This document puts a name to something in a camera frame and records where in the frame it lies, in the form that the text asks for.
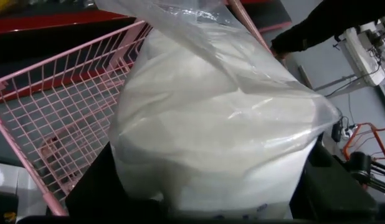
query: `white bag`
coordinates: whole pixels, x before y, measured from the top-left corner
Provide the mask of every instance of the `white bag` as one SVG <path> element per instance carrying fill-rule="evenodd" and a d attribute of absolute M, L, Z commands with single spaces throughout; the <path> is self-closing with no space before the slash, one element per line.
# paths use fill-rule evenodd
<path fill-rule="evenodd" d="M 163 197 L 175 216 L 283 218 L 336 108 L 299 84 L 220 2 L 188 10 L 183 1 L 156 2 L 97 1 L 160 30 L 146 38 L 110 128 L 124 189 Z"/>

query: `person's arm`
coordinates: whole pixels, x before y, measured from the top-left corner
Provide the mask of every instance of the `person's arm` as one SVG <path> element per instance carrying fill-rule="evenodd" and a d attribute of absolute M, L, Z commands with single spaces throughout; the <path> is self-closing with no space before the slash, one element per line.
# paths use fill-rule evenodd
<path fill-rule="evenodd" d="M 301 23 L 272 41 L 276 55 L 306 50 L 346 29 L 385 16 L 385 0 L 324 0 Z"/>

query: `white machine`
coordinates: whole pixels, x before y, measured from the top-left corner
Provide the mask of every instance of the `white machine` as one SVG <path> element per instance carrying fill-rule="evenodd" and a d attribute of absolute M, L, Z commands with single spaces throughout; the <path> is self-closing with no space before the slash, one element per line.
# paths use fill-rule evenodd
<path fill-rule="evenodd" d="M 341 90 L 329 95 L 329 98 L 366 86 L 377 86 L 385 79 L 385 18 L 380 19 L 378 24 L 371 22 L 350 28 L 343 33 L 343 37 L 338 46 L 354 74 L 314 89 L 318 91 L 351 80 Z"/>

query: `pink wire basket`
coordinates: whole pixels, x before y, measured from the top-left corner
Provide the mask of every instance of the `pink wire basket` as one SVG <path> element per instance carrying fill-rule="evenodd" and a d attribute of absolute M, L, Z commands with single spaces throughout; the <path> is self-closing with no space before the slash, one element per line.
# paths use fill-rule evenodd
<path fill-rule="evenodd" d="M 116 99 L 151 27 L 104 35 L 0 78 L 0 132 L 54 215 L 108 142 Z"/>

